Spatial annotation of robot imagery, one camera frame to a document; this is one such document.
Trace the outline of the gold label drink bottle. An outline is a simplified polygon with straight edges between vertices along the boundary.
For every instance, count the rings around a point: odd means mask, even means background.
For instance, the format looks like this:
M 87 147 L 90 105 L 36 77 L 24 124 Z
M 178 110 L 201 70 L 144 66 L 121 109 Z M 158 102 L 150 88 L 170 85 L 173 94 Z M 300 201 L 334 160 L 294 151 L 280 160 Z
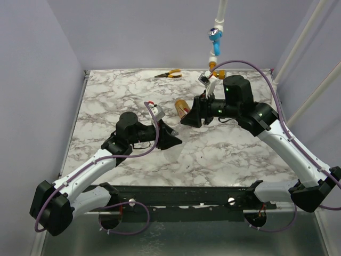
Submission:
M 180 119 L 183 119 L 191 110 L 187 102 L 181 98 L 175 99 L 174 106 Z

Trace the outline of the clear plastic bottle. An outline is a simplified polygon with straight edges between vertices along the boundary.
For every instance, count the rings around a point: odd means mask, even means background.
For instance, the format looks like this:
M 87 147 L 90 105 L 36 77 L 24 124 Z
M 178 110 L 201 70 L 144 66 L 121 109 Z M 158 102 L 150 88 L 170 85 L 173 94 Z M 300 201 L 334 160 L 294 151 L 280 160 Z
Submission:
M 177 161 L 180 157 L 181 152 L 183 151 L 185 145 L 189 142 L 190 139 L 190 130 L 187 128 L 176 128 L 175 131 L 171 133 L 171 135 L 177 137 L 178 139 L 182 140 L 180 145 L 176 145 L 171 149 L 167 149 L 164 152 L 164 157 L 168 162 Z

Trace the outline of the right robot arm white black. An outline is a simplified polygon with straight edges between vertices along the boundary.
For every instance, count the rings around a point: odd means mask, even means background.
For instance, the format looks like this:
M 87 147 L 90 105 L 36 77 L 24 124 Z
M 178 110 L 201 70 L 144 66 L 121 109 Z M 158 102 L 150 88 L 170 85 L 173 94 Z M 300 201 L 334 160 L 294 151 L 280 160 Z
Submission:
M 340 180 L 340 168 L 330 167 L 314 156 L 289 132 L 279 114 L 269 104 L 255 102 L 249 80 L 241 75 L 223 79 L 224 99 L 214 96 L 217 78 L 210 71 L 199 78 L 205 86 L 181 124 L 200 128 L 215 117 L 235 119 L 244 130 L 271 147 L 295 172 L 297 179 L 285 182 L 256 181 L 245 195 L 246 205 L 257 209 L 267 202 L 290 202 L 306 212 L 314 212 Z

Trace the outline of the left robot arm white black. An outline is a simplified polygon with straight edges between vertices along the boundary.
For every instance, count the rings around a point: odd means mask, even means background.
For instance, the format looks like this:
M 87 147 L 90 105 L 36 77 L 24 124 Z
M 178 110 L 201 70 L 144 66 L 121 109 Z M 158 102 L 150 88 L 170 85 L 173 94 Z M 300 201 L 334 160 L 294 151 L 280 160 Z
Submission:
M 116 168 L 127 158 L 133 158 L 133 146 L 139 142 L 153 142 L 153 147 L 166 150 L 180 145 L 182 140 L 162 119 L 152 118 L 153 124 L 143 125 L 133 112 L 120 115 L 116 130 L 101 148 L 78 169 L 53 183 L 41 182 L 35 191 L 30 215 L 36 220 L 35 232 L 48 231 L 61 234 L 73 218 L 94 209 L 114 210 L 118 206 L 138 202 L 125 200 L 119 191 L 109 184 L 84 190 L 97 178 Z

